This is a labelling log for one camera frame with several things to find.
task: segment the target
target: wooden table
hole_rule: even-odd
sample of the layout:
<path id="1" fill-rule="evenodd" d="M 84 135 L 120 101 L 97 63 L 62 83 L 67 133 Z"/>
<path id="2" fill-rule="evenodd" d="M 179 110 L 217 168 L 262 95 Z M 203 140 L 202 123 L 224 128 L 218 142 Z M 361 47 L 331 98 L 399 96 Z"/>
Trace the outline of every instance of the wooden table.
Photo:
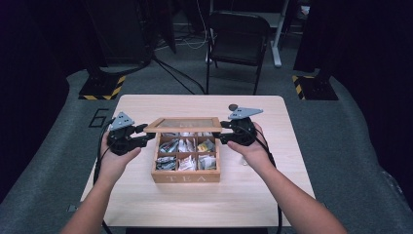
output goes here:
<path id="1" fill-rule="evenodd" d="M 278 169 L 314 197 L 285 103 L 275 96 L 122 96 L 114 115 L 124 111 L 136 125 L 159 117 L 218 117 L 228 120 L 228 105 L 261 108 L 251 117 L 261 125 Z M 104 220 L 128 227 L 278 226 L 277 203 L 262 179 L 244 165 L 242 155 L 221 149 L 219 183 L 154 183 L 155 140 L 131 161 L 110 197 Z M 82 201 L 93 184 L 93 173 Z M 283 225 L 290 225 L 283 218 Z"/>

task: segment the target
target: gray floor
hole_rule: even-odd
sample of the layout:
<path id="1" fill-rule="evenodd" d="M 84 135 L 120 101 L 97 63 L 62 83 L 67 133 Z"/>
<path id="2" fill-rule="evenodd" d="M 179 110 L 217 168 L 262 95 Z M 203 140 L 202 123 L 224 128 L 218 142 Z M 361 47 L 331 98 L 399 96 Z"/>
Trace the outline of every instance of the gray floor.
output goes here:
<path id="1" fill-rule="evenodd" d="M 281 51 L 282 68 L 274 68 L 271 52 L 267 53 L 257 94 L 285 99 L 317 199 L 337 215 L 350 233 L 413 233 L 413 214 L 396 184 L 379 167 L 363 116 L 347 90 L 332 78 L 338 101 L 298 98 L 291 76 L 303 74 L 292 70 L 299 39 L 297 35 L 288 36 Z M 181 45 L 177 51 L 174 55 L 168 48 L 161 49 L 156 56 L 204 85 L 206 47 L 194 50 Z M 219 77 L 253 74 L 249 67 L 226 64 L 221 64 L 219 71 L 212 70 Z M 100 114 L 110 118 L 119 100 L 79 100 L 78 93 L 87 78 L 86 71 L 67 78 L 70 94 L 66 105 L 0 206 L 0 233 L 57 233 L 72 215 L 67 207 L 79 204 L 100 132 L 89 128 L 89 124 L 99 108 L 107 108 Z M 201 94 L 191 82 L 178 78 L 194 93 Z M 212 78 L 210 93 L 251 95 L 252 88 L 252 84 Z M 120 96 L 126 94 L 190 95 L 155 62 L 127 76 Z M 111 229 L 125 233 L 124 227 Z M 269 233 L 275 230 L 270 227 Z M 294 230 L 285 228 L 284 232 Z"/>

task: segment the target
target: forearm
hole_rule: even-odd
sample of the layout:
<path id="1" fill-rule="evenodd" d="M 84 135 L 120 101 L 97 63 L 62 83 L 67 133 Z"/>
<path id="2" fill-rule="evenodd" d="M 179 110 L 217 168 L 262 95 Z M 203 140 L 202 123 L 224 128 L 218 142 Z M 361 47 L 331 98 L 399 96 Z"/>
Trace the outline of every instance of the forearm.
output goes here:
<path id="1" fill-rule="evenodd" d="M 113 185 L 96 183 L 61 233 L 100 233 Z"/>
<path id="2" fill-rule="evenodd" d="M 268 167 L 258 174 L 298 233 L 347 233 L 343 225 L 325 206 L 274 167 Z"/>

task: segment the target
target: handheld controller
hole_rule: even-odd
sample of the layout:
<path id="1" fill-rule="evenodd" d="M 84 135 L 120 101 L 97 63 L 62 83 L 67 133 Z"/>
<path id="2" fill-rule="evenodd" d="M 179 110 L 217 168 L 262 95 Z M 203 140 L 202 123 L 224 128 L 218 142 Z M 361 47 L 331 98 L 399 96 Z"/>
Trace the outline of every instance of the handheld controller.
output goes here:
<path id="1" fill-rule="evenodd" d="M 228 119 L 231 121 L 221 121 L 221 127 L 231 129 L 230 134 L 213 133 L 215 138 L 219 138 L 223 144 L 229 140 L 241 145 L 249 146 L 255 142 L 257 132 L 249 116 L 262 113 L 262 109 L 238 107 L 236 104 L 230 104 L 228 107 L 232 112 Z"/>
<path id="2" fill-rule="evenodd" d="M 120 112 L 109 128 L 107 144 L 110 150 L 117 155 L 124 155 L 137 147 L 145 147 L 148 140 L 155 137 L 155 133 L 148 133 L 146 136 L 131 137 L 132 134 L 139 134 L 148 126 L 142 124 L 133 126 L 134 120 L 124 112 Z"/>

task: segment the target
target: wooden tea box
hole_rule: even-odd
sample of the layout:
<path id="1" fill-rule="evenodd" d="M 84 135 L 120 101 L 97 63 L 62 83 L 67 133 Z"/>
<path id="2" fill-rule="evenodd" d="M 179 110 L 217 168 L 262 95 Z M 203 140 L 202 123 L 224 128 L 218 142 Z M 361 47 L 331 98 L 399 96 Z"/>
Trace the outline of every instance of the wooden tea box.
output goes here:
<path id="1" fill-rule="evenodd" d="M 221 125 L 216 117 L 159 118 L 147 126 L 144 132 L 157 133 L 151 170 L 154 181 L 219 182 L 220 142 L 212 133 L 221 131 Z"/>

